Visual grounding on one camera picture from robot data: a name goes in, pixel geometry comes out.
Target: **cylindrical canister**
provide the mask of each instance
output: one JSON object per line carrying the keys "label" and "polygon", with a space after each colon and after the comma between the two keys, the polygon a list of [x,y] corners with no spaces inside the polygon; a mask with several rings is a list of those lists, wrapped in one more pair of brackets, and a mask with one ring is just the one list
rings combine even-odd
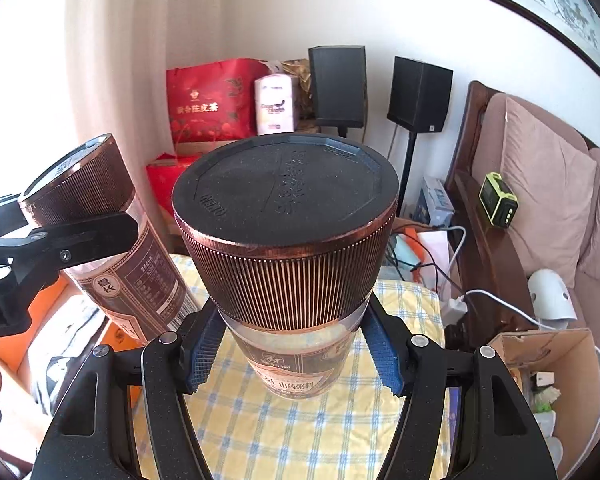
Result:
{"label": "cylindrical canister", "polygon": [[382,155],[319,134],[233,142],[177,181],[173,208],[187,249],[272,392],[313,397],[340,375],[397,192]]}
{"label": "cylindrical canister", "polygon": [[120,328],[142,344],[176,330],[198,310],[136,196],[111,134],[88,140],[27,187],[18,199],[30,224],[46,226],[125,211],[138,222],[132,249],[67,269]]}

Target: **red gift bag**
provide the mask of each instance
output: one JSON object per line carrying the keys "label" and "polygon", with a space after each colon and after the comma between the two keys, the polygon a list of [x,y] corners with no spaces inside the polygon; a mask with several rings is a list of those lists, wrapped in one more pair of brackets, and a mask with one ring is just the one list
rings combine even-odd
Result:
{"label": "red gift bag", "polygon": [[256,59],[167,70],[173,142],[237,140],[257,134],[253,82],[269,74]]}

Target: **cardboard box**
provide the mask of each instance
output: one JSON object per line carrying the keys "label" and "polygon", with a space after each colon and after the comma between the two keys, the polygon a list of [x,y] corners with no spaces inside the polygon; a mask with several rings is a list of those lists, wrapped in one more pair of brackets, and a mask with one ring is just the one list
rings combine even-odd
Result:
{"label": "cardboard box", "polygon": [[505,332],[490,345],[507,367],[555,373],[554,386],[561,395],[552,404],[554,436],[564,447],[558,466],[558,478],[563,478],[587,445],[600,416],[600,366],[590,330]]}
{"label": "cardboard box", "polygon": [[420,196],[413,213],[416,222],[431,226],[449,227],[455,210],[442,182],[432,176],[424,176]]}
{"label": "cardboard box", "polygon": [[300,80],[289,74],[271,74],[255,82],[258,135],[291,133],[300,118]]}

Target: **armrest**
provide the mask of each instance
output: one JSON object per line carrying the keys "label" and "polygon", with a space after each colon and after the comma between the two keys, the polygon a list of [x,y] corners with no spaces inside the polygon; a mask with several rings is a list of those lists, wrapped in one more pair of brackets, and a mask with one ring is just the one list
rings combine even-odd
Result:
{"label": "armrest", "polygon": [[[526,276],[506,230],[489,222],[480,202],[480,185],[465,171],[456,171],[456,223],[467,229],[458,266],[464,290],[482,288],[520,310],[534,315]],[[487,344],[500,332],[525,331],[536,327],[515,312],[481,294],[472,294],[469,311],[461,320],[468,344]]]}

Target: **black lid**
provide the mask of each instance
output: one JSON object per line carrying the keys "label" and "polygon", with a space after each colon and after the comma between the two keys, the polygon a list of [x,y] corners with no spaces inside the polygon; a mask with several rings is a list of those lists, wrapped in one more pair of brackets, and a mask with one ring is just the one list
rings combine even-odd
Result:
{"label": "black lid", "polygon": [[173,190],[192,230],[220,243],[285,247],[337,238],[382,216],[398,178],[375,150],[321,134],[232,142],[193,163]]}

